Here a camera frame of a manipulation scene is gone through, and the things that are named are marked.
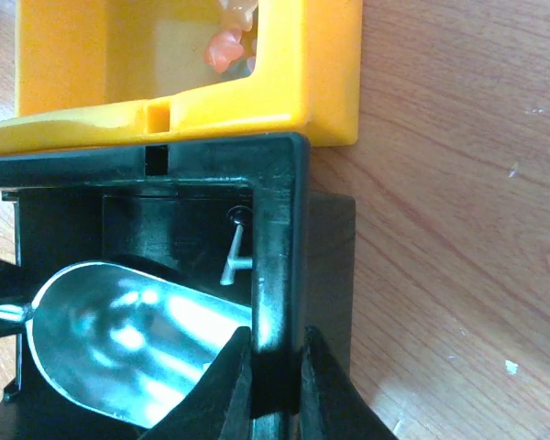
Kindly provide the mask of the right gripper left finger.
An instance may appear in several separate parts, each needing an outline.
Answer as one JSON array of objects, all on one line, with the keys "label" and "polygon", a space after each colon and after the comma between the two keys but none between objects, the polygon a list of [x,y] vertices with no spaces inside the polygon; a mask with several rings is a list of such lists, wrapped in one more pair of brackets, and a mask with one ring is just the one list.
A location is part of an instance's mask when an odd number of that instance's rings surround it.
[{"label": "right gripper left finger", "polygon": [[248,439],[251,331],[239,327],[192,391],[143,439]]}]

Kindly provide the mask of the black plastic bin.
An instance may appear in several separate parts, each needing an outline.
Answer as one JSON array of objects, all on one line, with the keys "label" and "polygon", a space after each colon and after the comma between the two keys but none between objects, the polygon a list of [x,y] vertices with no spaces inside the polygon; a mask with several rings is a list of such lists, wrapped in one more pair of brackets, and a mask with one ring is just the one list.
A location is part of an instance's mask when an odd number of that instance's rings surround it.
[{"label": "black plastic bin", "polygon": [[[251,310],[248,439],[301,438],[305,330],[349,368],[356,206],[309,190],[297,134],[163,142],[0,158],[15,205],[23,297],[56,272],[102,261]],[[26,333],[0,402],[0,439],[143,439],[150,428],[67,400],[38,371]]]}]

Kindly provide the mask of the yellow plastic bin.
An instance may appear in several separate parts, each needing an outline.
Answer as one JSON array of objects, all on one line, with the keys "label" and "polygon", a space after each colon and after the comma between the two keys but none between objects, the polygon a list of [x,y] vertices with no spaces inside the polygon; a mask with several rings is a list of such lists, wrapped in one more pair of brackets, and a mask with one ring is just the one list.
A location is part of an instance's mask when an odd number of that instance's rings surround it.
[{"label": "yellow plastic bin", "polygon": [[262,1],[246,78],[204,63],[215,1],[20,1],[16,114],[0,156],[297,132],[315,146],[358,137],[363,5]]}]

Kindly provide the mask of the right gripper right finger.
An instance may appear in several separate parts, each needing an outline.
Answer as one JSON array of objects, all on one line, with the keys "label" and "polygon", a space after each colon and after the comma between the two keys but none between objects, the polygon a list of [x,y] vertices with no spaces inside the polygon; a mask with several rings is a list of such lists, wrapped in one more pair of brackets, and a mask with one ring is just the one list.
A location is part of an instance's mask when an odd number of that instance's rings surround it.
[{"label": "right gripper right finger", "polygon": [[305,330],[299,424],[302,439],[396,437],[361,398],[315,326]]}]

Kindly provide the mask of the metal scoop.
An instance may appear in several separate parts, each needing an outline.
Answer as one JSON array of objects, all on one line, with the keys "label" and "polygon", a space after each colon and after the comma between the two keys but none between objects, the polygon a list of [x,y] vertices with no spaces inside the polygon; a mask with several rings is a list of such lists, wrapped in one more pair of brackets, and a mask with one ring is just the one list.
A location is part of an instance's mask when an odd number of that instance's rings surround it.
[{"label": "metal scoop", "polygon": [[150,428],[193,390],[251,310],[116,263],[72,264],[34,289],[0,299],[34,363],[84,409]]}]

